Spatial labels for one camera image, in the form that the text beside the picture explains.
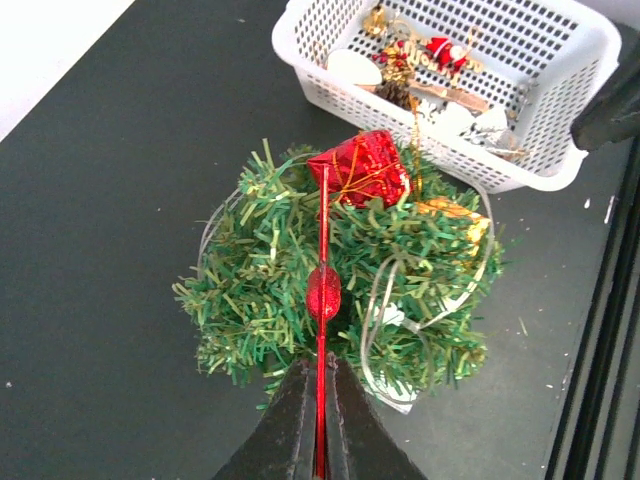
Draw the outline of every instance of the red ornament pole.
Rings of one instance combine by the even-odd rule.
[[[322,167],[320,183],[320,315],[318,318],[318,382],[316,384],[316,405],[318,417],[316,422],[316,476],[324,479],[325,472],[325,373],[326,373],[326,339],[327,339],[327,261],[329,257],[329,165]]]

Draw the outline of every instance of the pine cone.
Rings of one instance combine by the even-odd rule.
[[[407,86],[397,82],[382,82],[375,94],[405,110],[411,110],[411,94]]]

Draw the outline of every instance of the white plastic basket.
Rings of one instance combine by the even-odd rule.
[[[306,98],[360,128],[384,128],[408,138],[410,112],[314,63],[320,44],[369,56],[382,40],[362,30],[377,0],[290,0],[273,29],[275,52],[293,66]],[[454,176],[475,179],[489,193],[529,186],[554,191],[576,177],[586,152],[574,145],[569,127],[618,65],[620,35],[599,13],[573,0],[384,0],[387,11],[423,37],[447,35],[464,44],[469,29],[482,35],[472,56],[483,73],[464,71],[459,87],[520,112],[512,125],[531,152],[519,163],[488,153],[458,136],[422,129],[422,145]],[[416,80],[446,80],[418,69]]]

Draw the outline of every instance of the dark gray table surface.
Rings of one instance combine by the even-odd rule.
[[[0,478],[203,480],[255,427],[261,383],[196,372],[170,286],[261,138],[356,132],[272,52],[284,4],[138,0],[0,144]],[[486,367],[408,416],[377,407],[429,478],[544,472],[628,149],[493,197],[520,242],[478,312]]]

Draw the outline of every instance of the white wall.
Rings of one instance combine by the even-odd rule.
[[[133,1],[0,0],[0,140]],[[582,2],[640,29],[640,0]]]

